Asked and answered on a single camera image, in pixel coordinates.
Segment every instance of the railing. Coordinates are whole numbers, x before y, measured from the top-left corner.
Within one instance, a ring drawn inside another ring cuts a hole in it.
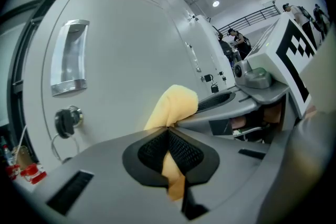
[[[277,16],[279,14],[280,14],[280,11],[277,9],[276,6],[270,6],[267,8],[263,8],[261,10],[258,10],[257,12],[253,12],[243,18],[240,18],[239,20],[236,20],[220,28],[219,32],[221,32],[222,34],[227,34],[227,31],[230,28],[239,31],[245,27],[261,22],[262,20],[266,20],[268,18]]]

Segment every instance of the wire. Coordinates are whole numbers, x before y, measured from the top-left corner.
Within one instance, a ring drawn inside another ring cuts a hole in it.
[[[19,145],[17,146],[16,153],[15,153],[14,164],[16,164],[17,155],[19,154],[19,150],[20,150],[20,147],[21,147],[21,144],[22,144],[23,137],[25,136],[26,129],[27,129],[27,124],[25,125],[25,127],[22,130],[22,134],[21,134],[21,137],[20,137]]]
[[[55,146],[54,146],[55,138],[58,137],[58,136],[59,136],[59,134],[56,134],[56,135],[52,138],[52,140],[51,140],[51,151],[52,151],[52,154],[54,155],[54,157],[55,157],[56,159],[58,159],[60,162],[62,162],[62,159],[60,158],[60,156],[59,156],[59,154],[58,154],[58,152],[57,152],[57,150],[56,150],[56,148],[55,148]],[[79,145],[78,145],[78,143],[77,143],[77,140],[74,138],[73,135],[71,135],[70,137],[71,137],[71,138],[73,139],[73,141],[75,142],[76,150],[77,150],[77,154],[79,154]]]

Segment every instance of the yellow cloth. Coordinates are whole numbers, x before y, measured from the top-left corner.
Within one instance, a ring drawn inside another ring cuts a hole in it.
[[[158,100],[145,130],[155,127],[169,127],[179,120],[195,114],[198,107],[196,92],[180,85],[172,85]],[[169,180],[168,194],[172,200],[178,200],[184,193],[184,176],[169,152],[163,160],[162,175]]]

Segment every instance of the bottle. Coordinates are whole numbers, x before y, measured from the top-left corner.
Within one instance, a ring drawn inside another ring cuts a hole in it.
[[[4,157],[9,166],[14,165],[14,156],[12,155],[11,151],[8,149],[7,145],[3,145],[4,149]]]

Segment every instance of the person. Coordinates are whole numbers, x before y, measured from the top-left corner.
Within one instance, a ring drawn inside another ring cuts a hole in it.
[[[220,44],[220,46],[221,46],[221,48],[223,50],[224,55],[229,60],[231,67],[233,67],[234,60],[233,60],[232,49],[231,49],[230,45],[227,42],[223,41],[222,39],[223,39],[223,34],[219,33],[218,34],[218,42],[219,42],[219,44]]]
[[[282,8],[285,12],[292,12],[294,14],[296,22],[301,26],[303,32],[306,33],[315,49],[317,49],[314,34],[310,26],[310,20],[303,14],[301,9],[297,6],[290,6],[289,3],[284,4]]]
[[[229,35],[235,37],[237,49],[242,60],[244,60],[251,51],[251,45],[249,44],[248,38],[244,37],[241,33],[233,30],[232,28],[228,30],[228,33]]]
[[[315,4],[314,17],[315,17],[315,20],[318,23],[319,27],[322,30],[321,35],[322,35],[322,40],[324,40],[325,35],[327,35],[328,29],[327,29],[326,23],[323,20],[322,15],[327,17],[326,14],[320,9],[320,6],[318,4]]]

